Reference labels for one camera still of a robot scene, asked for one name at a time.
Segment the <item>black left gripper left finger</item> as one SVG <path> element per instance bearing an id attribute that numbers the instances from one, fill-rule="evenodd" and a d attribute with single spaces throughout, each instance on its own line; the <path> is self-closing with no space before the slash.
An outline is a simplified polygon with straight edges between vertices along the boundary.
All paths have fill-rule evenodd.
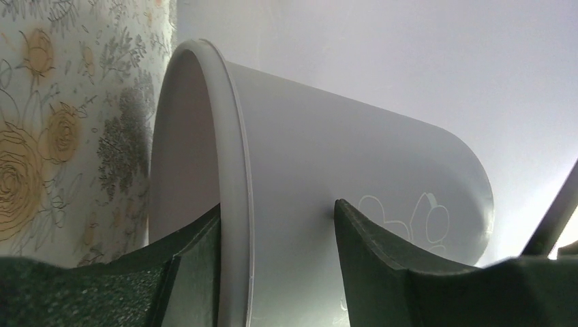
<path id="1" fill-rule="evenodd" d="M 221 212 L 103 264 L 1 259 L 2 326 L 216 326 Z"/>

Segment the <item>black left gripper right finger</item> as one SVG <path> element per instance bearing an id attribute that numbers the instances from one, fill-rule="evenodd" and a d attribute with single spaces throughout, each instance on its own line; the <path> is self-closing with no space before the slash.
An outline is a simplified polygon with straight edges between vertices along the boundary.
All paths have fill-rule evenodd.
<path id="1" fill-rule="evenodd" d="M 432 254 L 334 206 L 351 326 L 576 326 L 577 259 L 522 256 L 487 268 Z"/>

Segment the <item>grey plastic bucket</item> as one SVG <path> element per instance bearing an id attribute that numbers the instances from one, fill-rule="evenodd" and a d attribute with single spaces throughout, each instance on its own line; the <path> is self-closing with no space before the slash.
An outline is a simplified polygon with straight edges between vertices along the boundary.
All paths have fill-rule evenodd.
<path id="1" fill-rule="evenodd" d="M 344 199 L 413 245 L 471 266 L 493 194 L 445 129 L 231 63 L 173 52 L 150 164 L 149 239 L 221 211 L 219 326 L 346 326 L 333 208 Z"/>

